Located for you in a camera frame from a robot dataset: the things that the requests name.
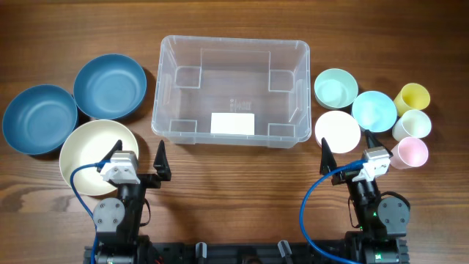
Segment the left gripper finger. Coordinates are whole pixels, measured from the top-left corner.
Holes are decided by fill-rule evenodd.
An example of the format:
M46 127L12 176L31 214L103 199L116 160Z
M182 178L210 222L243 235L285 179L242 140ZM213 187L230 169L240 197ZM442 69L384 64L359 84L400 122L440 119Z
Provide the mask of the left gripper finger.
M171 169L169 167L169 162L166 157L166 148L163 140L160 140L159 142L158 150L156 152L155 160L153 162L153 168L156 170L156 174L161 181L171 180Z
M117 142L114 144L114 146L108 151L108 153L104 156L103 160L108 161L111 159L112 155L116 151L121 151L122 150L122 140L118 139Z

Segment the pink small bowl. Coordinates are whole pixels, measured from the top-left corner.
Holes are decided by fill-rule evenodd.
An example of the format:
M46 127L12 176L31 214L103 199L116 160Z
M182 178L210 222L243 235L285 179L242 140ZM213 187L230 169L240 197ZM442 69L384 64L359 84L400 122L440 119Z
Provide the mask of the pink small bowl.
M327 111L317 119L314 135L320 147L322 139L325 139L332 153L348 153L358 146L361 129L350 114Z

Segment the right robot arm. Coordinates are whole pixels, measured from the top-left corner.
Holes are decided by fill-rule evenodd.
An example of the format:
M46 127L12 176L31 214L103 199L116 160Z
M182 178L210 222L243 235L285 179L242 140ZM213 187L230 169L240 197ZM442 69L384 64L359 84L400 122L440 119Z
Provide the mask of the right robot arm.
M376 178L388 172L393 154L375 135L366 130L367 148L363 165L343 168L331 175L331 183L345 184L349 191L347 204L354 207L358 223L337 241L321 241L320 248L330 257L318 257L321 263L335 263L334 257L354 263L409 263L407 224L410 203L402 195L381 192Z

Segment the dark blue bowl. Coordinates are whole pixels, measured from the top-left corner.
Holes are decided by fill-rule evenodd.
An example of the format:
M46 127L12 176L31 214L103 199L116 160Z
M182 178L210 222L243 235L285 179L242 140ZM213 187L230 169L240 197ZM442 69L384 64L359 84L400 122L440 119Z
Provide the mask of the dark blue bowl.
M17 95L8 105L2 132L19 153L43 155L59 149L78 124L78 107L65 89L41 84Z
M77 107L95 119L124 118L143 103L147 76L143 67L123 54L104 54L87 62L73 85Z

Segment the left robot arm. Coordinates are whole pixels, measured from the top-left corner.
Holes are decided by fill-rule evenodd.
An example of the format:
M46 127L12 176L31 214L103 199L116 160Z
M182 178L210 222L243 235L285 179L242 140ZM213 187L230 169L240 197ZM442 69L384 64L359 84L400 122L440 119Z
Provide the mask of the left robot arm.
M138 172L135 152L122 149L119 140L97 166L103 181L117 188L117 196L103 199L96 205L92 220L96 241L90 253L90 263L163 263L163 257L147 235L139 229L149 224L142 221L144 208L149 207L146 191L160 188L171 180L171 170L163 141L153 162L155 172Z

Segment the cream large bowl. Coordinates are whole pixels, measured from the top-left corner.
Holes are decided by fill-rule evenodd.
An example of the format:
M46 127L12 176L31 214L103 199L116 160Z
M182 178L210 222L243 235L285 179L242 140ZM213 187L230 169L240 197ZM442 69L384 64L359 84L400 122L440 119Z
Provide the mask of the cream large bowl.
M137 140L131 130L113 120L94 120L75 129L62 146L59 168L66 183L74 169L101 161L111 148L122 141L124 150L139 154ZM79 194L102 196L116 190L103 181L95 168L83 169L74 176L74 185Z

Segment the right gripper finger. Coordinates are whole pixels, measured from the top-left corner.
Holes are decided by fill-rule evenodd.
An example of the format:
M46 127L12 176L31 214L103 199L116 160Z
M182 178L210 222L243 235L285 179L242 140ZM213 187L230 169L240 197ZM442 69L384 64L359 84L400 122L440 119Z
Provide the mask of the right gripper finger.
M320 174L326 175L337 168L336 160L333 157L333 153L329 147L329 144L325 137L321 140L322 156L320 162Z
M383 144L377 139L375 134L372 133L370 130L365 130L364 134L365 134L366 144L369 149L383 146Z

